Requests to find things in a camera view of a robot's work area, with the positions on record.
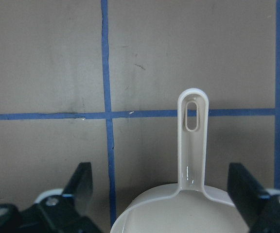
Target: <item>white handle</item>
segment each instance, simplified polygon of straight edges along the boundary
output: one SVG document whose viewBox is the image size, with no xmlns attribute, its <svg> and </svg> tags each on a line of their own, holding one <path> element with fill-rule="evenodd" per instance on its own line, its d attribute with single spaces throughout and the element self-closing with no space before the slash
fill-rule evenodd
<svg viewBox="0 0 280 233">
<path fill-rule="evenodd" d="M 189 129 L 187 108 L 196 105 L 196 127 Z M 191 88 L 182 92 L 178 99 L 178 189 L 204 190 L 208 97 L 202 90 Z"/>
</svg>

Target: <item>vertical blue tape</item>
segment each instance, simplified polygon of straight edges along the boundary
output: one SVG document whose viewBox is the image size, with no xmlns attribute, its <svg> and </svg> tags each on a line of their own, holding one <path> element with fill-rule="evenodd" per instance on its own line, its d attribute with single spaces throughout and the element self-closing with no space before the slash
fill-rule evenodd
<svg viewBox="0 0 280 233">
<path fill-rule="evenodd" d="M 274 187 L 280 189 L 280 0 L 276 1 Z"/>
<path fill-rule="evenodd" d="M 109 74 L 109 43 L 108 43 L 108 16 L 107 16 L 107 0 L 101 0 L 102 10 L 102 71 L 103 71 L 103 87 L 105 97 L 106 116 L 106 136 L 107 136 L 107 158 L 108 158 L 108 175 L 110 179 L 110 221 L 111 226 L 116 220 L 116 191 L 115 191 L 115 163 L 114 163 L 114 133 L 113 119 L 111 107 L 111 89 Z"/>
</svg>

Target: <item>white dustpan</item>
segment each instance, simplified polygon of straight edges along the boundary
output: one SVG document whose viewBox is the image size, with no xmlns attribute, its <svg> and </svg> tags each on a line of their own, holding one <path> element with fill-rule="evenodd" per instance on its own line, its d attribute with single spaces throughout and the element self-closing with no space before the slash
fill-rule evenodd
<svg viewBox="0 0 280 233">
<path fill-rule="evenodd" d="M 187 109 L 196 105 L 197 124 L 188 128 Z M 111 233 L 246 233 L 227 192 L 205 186 L 209 101 L 199 89 L 178 99 L 178 183 L 139 195 L 115 221 Z"/>
</svg>

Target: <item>oval hole in handle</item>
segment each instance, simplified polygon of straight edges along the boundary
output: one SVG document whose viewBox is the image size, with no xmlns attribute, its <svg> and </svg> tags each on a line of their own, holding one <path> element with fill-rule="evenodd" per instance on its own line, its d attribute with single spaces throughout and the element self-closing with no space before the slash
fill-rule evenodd
<svg viewBox="0 0 280 233">
<path fill-rule="evenodd" d="M 195 101 L 189 101 L 185 105 L 185 128 L 187 131 L 193 132 L 198 128 L 198 106 Z"/>
</svg>

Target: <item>dustpan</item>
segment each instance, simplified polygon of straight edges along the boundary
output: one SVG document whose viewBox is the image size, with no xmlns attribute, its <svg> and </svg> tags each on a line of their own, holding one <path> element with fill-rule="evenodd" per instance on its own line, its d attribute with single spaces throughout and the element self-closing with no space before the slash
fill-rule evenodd
<svg viewBox="0 0 280 233">
<path fill-rule="evenodd" d="M 188 105 L 196 105 L 196 126 Z M 199 89 L 178 99 L 178 183 L 140 194 L 115 221 L 111 233 L 245 233 L 248 227 L 227 192 L 204 185 L 209 101 Z"/>
</svg>

